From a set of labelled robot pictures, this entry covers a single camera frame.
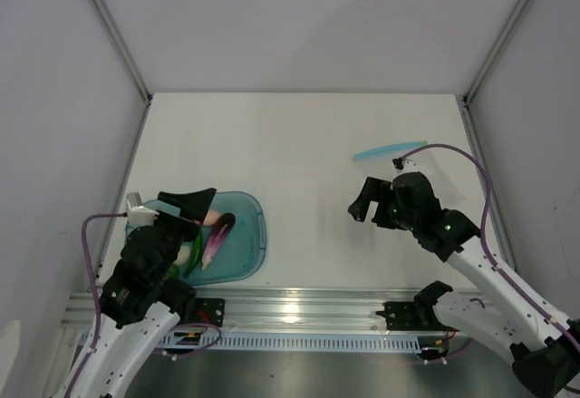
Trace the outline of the clear zip top bag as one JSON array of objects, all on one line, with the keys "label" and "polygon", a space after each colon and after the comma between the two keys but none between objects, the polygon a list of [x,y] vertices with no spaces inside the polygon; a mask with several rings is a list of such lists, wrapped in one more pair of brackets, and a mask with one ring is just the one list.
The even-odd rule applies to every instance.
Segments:
[{"label": "clear zip top bag", "polygon": [[407,171],[424,174],[435,192],[436,197],[447,207],[455,207],[467,200],[459,187],[444,173],[430,150],[411,155],[403,162],[403,168],[395,167],[393,160],[426,145],[426,141],[408,141],[387,144],[370,150],[355,153],[352,161],[366,175],[377,179],[393,180]]}]

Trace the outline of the green chili pepper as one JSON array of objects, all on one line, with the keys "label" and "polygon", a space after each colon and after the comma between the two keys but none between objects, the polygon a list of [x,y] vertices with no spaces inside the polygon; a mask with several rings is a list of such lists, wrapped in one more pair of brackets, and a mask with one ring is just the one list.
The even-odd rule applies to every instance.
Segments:
[{"label": "green chili pepper", "polygon": [[184,278],[188,278],[191,275],[191,273],[194,271],[194,269],[200,262],[202,255],[203,255],[203,235],[201,232],[199,232],[198,236],[192,243],[191,254],[189,256],[186,269],[183,272]]}]

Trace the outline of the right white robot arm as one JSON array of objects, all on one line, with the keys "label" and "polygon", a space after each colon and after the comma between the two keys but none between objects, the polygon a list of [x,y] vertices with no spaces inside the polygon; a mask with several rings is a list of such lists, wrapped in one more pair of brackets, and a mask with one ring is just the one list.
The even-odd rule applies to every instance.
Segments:
[{"label": "right white robot arm", "polygon": [[555,397],[579,373],[579,323],[538,294],[501,257],[465,214],[445,209],[420,172],[394,180],[369,177],[348,212],[379,228],[409,231],[426,251],[449,265],[490,302],[482,307],[435,282],[422,291],[413,315],[424,328],[439,323],[468,335],[499,355],[535,397]]}]

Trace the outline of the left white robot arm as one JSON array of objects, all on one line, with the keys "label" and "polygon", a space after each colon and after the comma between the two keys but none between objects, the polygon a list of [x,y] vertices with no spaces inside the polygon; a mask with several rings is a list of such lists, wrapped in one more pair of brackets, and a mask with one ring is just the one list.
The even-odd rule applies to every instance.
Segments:
[{"label": "left white robot arm", "polygon": [[174,214],[146,207],[137,193],[127,195],[120,215],[136,228],[102,286],[96,285],[91,257],[84,257],[94,317],[57,396],[124,396],[164,335],[195,318],[195,289],[170,277],[169,269],[184,243],[197,238],[216,194],[214,188],[160,192],[159,201],[175,208]]}]

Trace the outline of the purple eggplant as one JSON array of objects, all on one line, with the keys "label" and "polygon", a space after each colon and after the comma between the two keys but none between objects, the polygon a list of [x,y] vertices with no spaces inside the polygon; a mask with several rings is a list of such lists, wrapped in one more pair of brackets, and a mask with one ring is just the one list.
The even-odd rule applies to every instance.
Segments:
[{"label": "purple eggplant", "polygon": [[217,254],[228,234],[236,225],[236,217],[233,213],[219,214],[211,225],[208,242],[201,257],[201,269],[206,270]]}]

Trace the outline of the brown egg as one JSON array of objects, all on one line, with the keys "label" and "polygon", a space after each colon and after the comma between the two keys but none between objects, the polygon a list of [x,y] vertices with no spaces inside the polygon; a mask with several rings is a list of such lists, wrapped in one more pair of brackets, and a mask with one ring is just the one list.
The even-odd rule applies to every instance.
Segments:
[{"label": "brown egg", "polygon": [[218,222],[220,218],[221,218],[220,212],[214,209],[210,209],[203,220],[203,225],[205,227],[213,226]]}]

